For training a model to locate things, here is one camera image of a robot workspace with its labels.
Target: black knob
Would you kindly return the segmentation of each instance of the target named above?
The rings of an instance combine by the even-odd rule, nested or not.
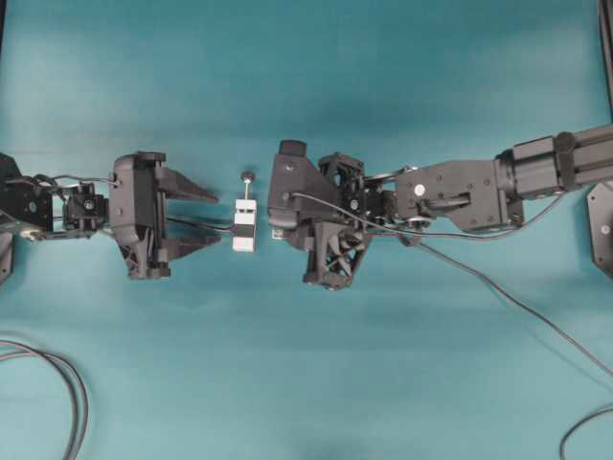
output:
[[[245,171],[240,175],[240,180],[245,184],[253,184],[256,181],[256,174],[251,171]]]

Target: gray cable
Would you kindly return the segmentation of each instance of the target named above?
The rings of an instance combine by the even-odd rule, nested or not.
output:
[[[65,358],[61,358],[60,356],[55,356],[47,352],[39,351],[23,343],[16,342],[13,340],[0,339],[0,346],[13,347],[23,352],[22,354],[15,354],[15,353],[8,354],[7,355],[8,357],[1,359],[1,360],[21,357],[22,355],[39,357],[45,362],[47,362],[51,367],[53,367],[57,371],[59,376],[61,377],[62,381],[64,382],[64,384],[66,385],[68,389],[68,395],[70,397],[71,408],[72,408],[72,423],[71,423],[70,435],[69,435],[68,443],[66,445],[66,449],[62,456],[62,459],[75,460],[79,453],[80,445],[82,443],[82,438],[84,438],[85,436],[84,430],[87,428],[87,422],[86,422],[87,419],[85,417],[83,418],[82,430],[79,433],[79,401],[77,399],[77,392],[75,390],[73,383],[70,381],[68,376],[64,373],[64,371],[61,369],[61,367],[59,367],[59,365],[54,361],[54,359],[58,359],[59,362],[66,363],[66,365],[68,366],[68,368],[71,370],[73,374],[78,375],[79,373],[77,372],[75,367],[72,364],[70,364]],[[83,414],[85,415],[85,414],[88,414],[88,407],[89,407],[87,403],[85,386],[83,385],[82,379],[80,377],[77,377],[77,380],[79,382],[79,387],[81,389],[81,392],[84,391],[83,394],[85,395],[83,399]]]
[[[549,214],[550,211],[552,211],[558,204],[559,202],[562,200],[562,198],[564,197],[564,195],[560,195],[557,196],[556,199],[554,199],[551,203],[549,203],[540,213],[538,213],[536,216],[534,216],[533,218],[531,218],[530,220],[528,220],[524,225],[522,225],[519,228],[513,229],[513,230],[509,230],[507,232],[503,232],[503,233],[499,233],[496,235],[488,235],[485,237],[478,237],[478,236],[474,236],[474,235],[468,235],[468,234],[462,234],[462,233],[427,233],[427,232],[416,232],[413,230],[401,230],[398,228],[394,228],[394,227],[386,227],[385,225],[379,225],[378,223],[374,223],[371,222],[365,218],[361,218],[360,216],[357,216],[354,213],[351,213],[343,208],[341,208],[340,206],[336,206],[333,203],[330,203],[329,201],[325,201],[324,199],[318,198],[316,196],[313,195],[308,195],[308,194],[303,194],[301,192],[293,192],[290,194],[290,196],[299,196],[302,198],[306,198],[306,199],[310,199],[311,201],[315,201],[317,203],[323,204],[325,206],[328,206],[329,208],[338,211],[341,214],[344,214],[345,216],[351,218],[351,219],[355,219],[358,220],[362,223],[364,223],[365,225],[369,225],[372,226],[373,228],[377,228],[379,230],[383,230],[385,232],[391,232],[397,235],[410,235],[412,237],[423,237],[423,238],[449,238],[449,239],[454,239],[454,240],[468,240],[471,242],[493,242],[493,241],[497,241],[497,240],[502,240],[504,238],[508,238],[512,235],[516,235],[517,233],[521,232],[522,230],[525,230],[526,228],[528,228],[529,226],[531,226],[533,223],[541,220],[543,217],[545,217],[547,214]]]
[[[526,304],[520,302],[519,300],[517,300],[515,297],[513,297],[510,293],[508,293],[503,287],[501,287],[498,283],[496,283],[495,281],[493,281],[491,278],[489,278],[488,275],[486,275],[485,273],[472,268],[471,266],[468,266],[466,264],[463,264],[462,262],[459,262],[449,256],[447,256],[446,254],[443,254],[441,251],[434,249],[431,246],[428,246],[427,244],[423,244],[422,242],[417,242],[415,244],[415,247],[418,247],[421,250],[424,250],[425,252],[447,262],[448,264],[454,265],[456,267],[458,267],[459,269],[466,271],[468,273],[470,273],[473,276],[476,276],[477,278],[479,278],[481,281],[483,281],[484,283],[486,283],[488,286],[490,286],[491,288],[494,288],[496,291],[498,291],[499,293],[501,293],[504,297],[506,297],[509,301],[511,301],[513,304],[515,304],[517,307],[519,307],[520,309],[522,309],[523,311],[528,312],[529,314],[531,314],[532,316],[535,316],[536,318],[538,318],[540,321],[542,321],[543,323],[545,323],[547,326],[549,326],[552,330],[554,330],[554,332],[556,332],[558,335],[560,335],[562,338],[564,338],[566,341],[568,341],[571,345],[573,345],[577,350],[579,350],[585,357],[587,357],[590,361],[592,361],[597,367],[599,367],[601,370],[603,370],[609,377],[613,378],[613,370],[611,370],[611,368],[609,368],[608,366],[606,366],[604,363],[602,363],[602,361],[600,361],[597,357],[595,357],[589,350],[587,350],[583,345],[581,345],[579,342],[577,342],[572,336],[570,336],[569,334],[567,334],[565,331],[563,331],[558,325],[556,325],[553,321],[551,321],[549,318],[547,318],[545,315],[543,315],[542,313],[538,312],[537,310],[532,309],[531,307],[528,307]],[[606,414],[611,414],[613,413],[613,408],[607,408],[607,409],[602,409],[599,410],[597,412],[594,412],[586,417],[584,417],[583,419],[579,420],[576,424],[574,424],[562,437],[562,439],[559,442],[559,447],[558,447],[558,453],[559,453],[559,458],[560,460],[566,460],[566,443],[568,441],[568,439],[573,435],[573,433],[575,431],[577,431],[577,429],[579,429],[581,426],[587,424],[588,422],[601,417],[603,415]]]
[[[50,357],[51,359],[54,359],[55,361],[58,361],[62,365],[66,366],[72,373],[73,377],[75,378],[79,386],[81,403],[83,405],[83,414],[81,418],[81,427],[79,430],[79,436],[77,437],[76,443],[73,446],[73,452],[75,453],[75,457],[76,457],[80,451],[81,445],[83,444],[83,440],[85,439],[85,434],[87,433],[87,428],[89,425],[89,398],[87,396],[87,388],[85,387],[85,383],[83,382],[83,379],[81,378],[79,374],[79,371],[68,359],[66,359],[65,357],[50,353],[50,352],[46,352],[46,351],[39,350],[39,352],[45,355],[46,357]],[[16,359],[19,357],[36,357],[36,355],[33,355],[30,352],[7,353],[5,355],[0,355],[0,362],[8,361],[10,359]]]

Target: bolt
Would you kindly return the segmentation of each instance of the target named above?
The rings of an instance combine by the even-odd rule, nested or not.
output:
[[[255,182],[256,175],[254,172],[245,171],[240,175],[240,180],[245,184],[245,199],[249,199],[249,185]]]
[[[417,196],[423,196],[423,194],[425,194],[425,187],[423,186],[423,184],[418,184],[415,186],[415,189],[413,189],[413,192]]]

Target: teal surface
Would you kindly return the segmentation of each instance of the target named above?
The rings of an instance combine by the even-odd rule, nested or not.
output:
[[[546,327],[393,241],[351,289],[304,286],[306,255],[270,240],[264,207],[283,138],[384,173],[608,123],[596,0],[9,3],[0,150],[23,173],[101,175],[165,151],[221,200],[186,211],[218,217],[239,173],[258,175],[258,252],[225,241],[166,282],[129,282],[104,237],[19,242],[0,331],[83,372],[82,458],[554,459],[566,428],[613,401]],[[513,239],[433,245],[613,364],[586,193]],[[0,366],[0,408],[0,458],[60,457],[69,405],[43,364]],[[609,458],[612,424],[578,433],[569,458]]]

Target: robotic arm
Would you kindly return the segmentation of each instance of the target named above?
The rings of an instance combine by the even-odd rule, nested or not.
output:
[[[365,175],[361,161],[340,153],[322,158],[315,168],[306,153],[302,142],[281,142],[269,222],[274,238],[308,252],[304,281],[337,290],[352,284],[381,227],[418,233],[445,217],[467,234],[518,229],[526,223],[524,200],[613,180],[613,125],[536,139],[493,160],[449,161],[375,176]],[[386,183],[393,190],[386,190]],[[613,241],[606,232],[613,224],[613,187],[598,186],[588,201],[595,262],[613,275]]]
[[[235,239],[240,237],[243,246],[235,250],[252,252],[255,214],[253,221],[221,229],[167,217],[169,199],[217,203],[217,198],[180,172],[165,167],[165,161],[164,153],[139,151],[116,160],[108,179],[27,176],[11,157],[0,153],[0,284],[11,275],[15,237],[30,241],[66,240],[91,238],[103,231],[119,245],[128,276],[133,280],[169,277],[171,261],[219,242],[221,237],[216,231],[232,234]],[[246,176],[249,183],[255,178],[252,173]],[[61,179],[68,178],[78,183],[59,184]],[[94,182],[108,184],[108,198],[96,194]],[[62,201],[61,216],[54,215],[54,198]],[[247,196],[239,202],[255,208],[255,200],[248,200]],[[60,230],[56,230],[57,220],[61,220]],[[207,234],[171,238],[169,220],[205,229]]]

